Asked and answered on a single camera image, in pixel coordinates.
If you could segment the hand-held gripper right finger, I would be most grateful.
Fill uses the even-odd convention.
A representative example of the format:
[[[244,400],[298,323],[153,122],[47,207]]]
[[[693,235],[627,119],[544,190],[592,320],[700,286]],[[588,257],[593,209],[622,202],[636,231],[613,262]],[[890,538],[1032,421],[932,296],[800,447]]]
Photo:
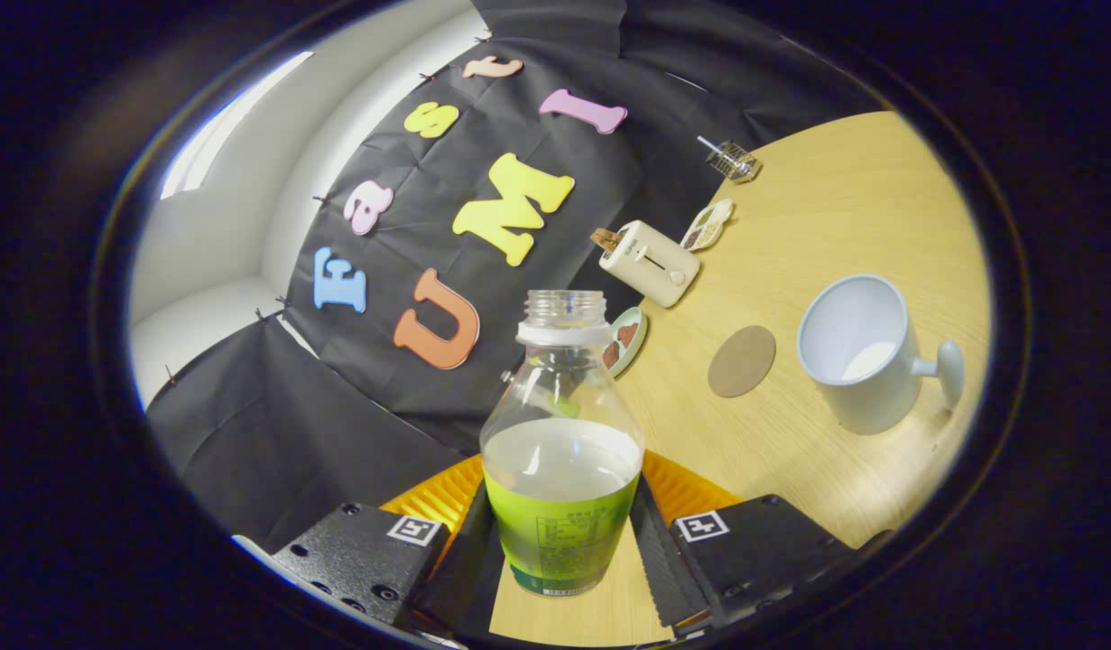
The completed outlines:
[[[867,559],[785,498],[742,499],[647,451],[631,526],[663,626],[761,626],[812,601]]]

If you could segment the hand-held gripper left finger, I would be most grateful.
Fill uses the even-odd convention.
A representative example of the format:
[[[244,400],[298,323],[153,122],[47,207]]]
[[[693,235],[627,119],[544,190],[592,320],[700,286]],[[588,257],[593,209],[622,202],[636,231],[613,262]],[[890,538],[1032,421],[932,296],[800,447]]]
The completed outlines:
[[[349,616],[452,636],[469,627],[492,519],[484,466],[473,456],[386,506],[337,506],[271,566]]]

